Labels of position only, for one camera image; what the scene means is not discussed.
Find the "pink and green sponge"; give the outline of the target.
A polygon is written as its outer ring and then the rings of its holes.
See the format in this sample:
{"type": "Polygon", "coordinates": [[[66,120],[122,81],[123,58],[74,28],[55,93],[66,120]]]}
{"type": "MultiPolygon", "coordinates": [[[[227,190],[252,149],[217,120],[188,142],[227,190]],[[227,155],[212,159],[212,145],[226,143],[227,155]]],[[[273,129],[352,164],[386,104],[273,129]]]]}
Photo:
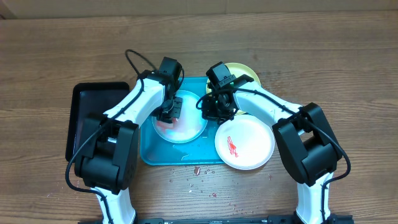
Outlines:
{"type": "Polygon", "coordinates": [[[174,127],[176,127],[177,123],[178,123],[178,118],[172,118],[171,123],[156,121],[155,126],[159,131],[165,133],[167,129],[173,129],[174,127]]]}

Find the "light blue plate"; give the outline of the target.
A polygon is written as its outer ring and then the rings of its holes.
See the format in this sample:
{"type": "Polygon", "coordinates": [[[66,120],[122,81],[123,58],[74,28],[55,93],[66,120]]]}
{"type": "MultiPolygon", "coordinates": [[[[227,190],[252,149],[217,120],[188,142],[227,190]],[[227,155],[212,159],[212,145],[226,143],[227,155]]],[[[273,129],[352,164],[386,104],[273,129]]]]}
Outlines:
{"type": "Polygon", "coordinates": [[[182,110],[178,123],[173,129],[167,129],[165,133],[159,131],[155,123],[156,118],[152,118],[152,124],[157,134],[164,140],[172,143],[186,143],[199,137],[207,125],[207,120],[201,117],[201,111],[196,109],[199,96],[186,90],[179,90],[176,97],[183,99],[182,110]]]}

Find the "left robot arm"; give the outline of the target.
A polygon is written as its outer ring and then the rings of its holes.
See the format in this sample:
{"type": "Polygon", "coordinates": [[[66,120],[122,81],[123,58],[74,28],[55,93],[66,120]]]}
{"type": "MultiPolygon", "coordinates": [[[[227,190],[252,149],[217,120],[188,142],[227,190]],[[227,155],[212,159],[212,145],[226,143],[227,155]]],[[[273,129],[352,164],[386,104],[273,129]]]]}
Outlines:
{"type": "Polygon", "coordinates": [[[68,162],[65,175],[74,170],[85,188],[95,194],[103,213],[102,223],[134,223],[129,186],[135,174],[139,129],[149,116],[170,120],[181,101],[175,94],[185,78],[182,68],[145,70],[134,89],[114,108],[103,114],[89,114],[83,122],[79,148],[68,162]]]}

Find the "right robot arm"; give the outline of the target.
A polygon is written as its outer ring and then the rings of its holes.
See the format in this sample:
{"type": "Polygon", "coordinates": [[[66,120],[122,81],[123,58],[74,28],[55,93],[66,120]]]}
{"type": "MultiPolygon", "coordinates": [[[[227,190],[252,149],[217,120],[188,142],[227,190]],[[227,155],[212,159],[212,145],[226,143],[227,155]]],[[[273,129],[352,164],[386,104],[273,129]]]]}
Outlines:
{"type": "Polygon", "coordinates": [[[328,208],[329,186],[340,159],[347,154],[315,103],[290,103],[263,89],[253,78],[211,78],[210,92],[196,103],[204,119],[226,126],[238,110],[249,113],[272,130],[272,141],[291,178],[297,183],[295,223],[337,223],[328,208]]]}

